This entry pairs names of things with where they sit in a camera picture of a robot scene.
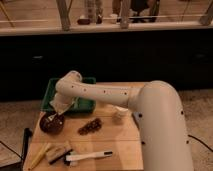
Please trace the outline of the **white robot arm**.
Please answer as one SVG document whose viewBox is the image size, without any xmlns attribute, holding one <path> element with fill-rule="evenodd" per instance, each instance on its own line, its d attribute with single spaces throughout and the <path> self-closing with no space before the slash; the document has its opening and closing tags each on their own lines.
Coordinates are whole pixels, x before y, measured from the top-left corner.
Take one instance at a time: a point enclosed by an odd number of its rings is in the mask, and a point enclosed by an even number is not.
<svg viewBox="0 0 213 171">
<path fill-rule="evenodd" d="M 127 108 L 140 115 L 138 126 L 145 171 L 194 171 L 183 105 L 165 81 L 142 87 L 88 84 L 70 71 L 55 85 L 53 109 L 65 113 L 76 97 Z"/>
</svg>

